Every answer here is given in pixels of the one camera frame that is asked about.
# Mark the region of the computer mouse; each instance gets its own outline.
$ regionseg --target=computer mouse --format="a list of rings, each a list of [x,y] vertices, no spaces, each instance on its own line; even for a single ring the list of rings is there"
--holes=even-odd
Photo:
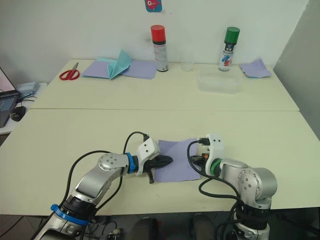
[[[18,106],[10,112],[10,118],[13,121],[19,122],[25,114],[26,114],[26,107]]]

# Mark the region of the red scissors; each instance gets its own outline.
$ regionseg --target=red scissors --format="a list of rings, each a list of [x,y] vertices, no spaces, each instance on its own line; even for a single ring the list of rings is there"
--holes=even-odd
[[[79,62],[77,62],[72,69],[60,74],[61,80],[75,80],[80,76],[80,72],[77,70]]]

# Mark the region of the purple paper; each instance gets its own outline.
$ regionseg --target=purple paper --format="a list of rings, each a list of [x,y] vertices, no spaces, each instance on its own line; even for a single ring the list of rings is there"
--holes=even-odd
[[[253,61],[252,63],[240,64],[240,68],[245,75],[251,78],[264,78],[272,75],[271,72],[266,68],[261,58]]]
[[[121,75],[139,79],[153,79],[157,72],[157,66],[152,61],[133,60],[130,67],[123,71]]]
[[[108,79],[108,63],[96,60],[83,72],[82,76]]]
[[[182,182],[197,180],[200,175],[191,168],[187,158],[187,147],[196,138],[184,141],[159,140],[160,154],[172,157],[173,162],[169,165],[155,170],[154,179],[156,182]],[[190,147],[190,156],[196,155],[197,145]]]

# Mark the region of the sticker on wall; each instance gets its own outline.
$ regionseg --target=sticker on wall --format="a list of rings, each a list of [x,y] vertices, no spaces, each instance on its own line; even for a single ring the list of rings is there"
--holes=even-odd
[[[161,0],[144,0],[145,8],[150,13],[159,13],[162,11]]]

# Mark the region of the scissors handle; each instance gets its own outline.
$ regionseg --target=scissors handle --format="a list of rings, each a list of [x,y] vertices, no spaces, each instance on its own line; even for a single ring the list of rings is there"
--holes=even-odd
[[[80,76],[80,72],[77,69],[72,69],[65,71],[60,74],[59,78],[61,80],[75,80]]]

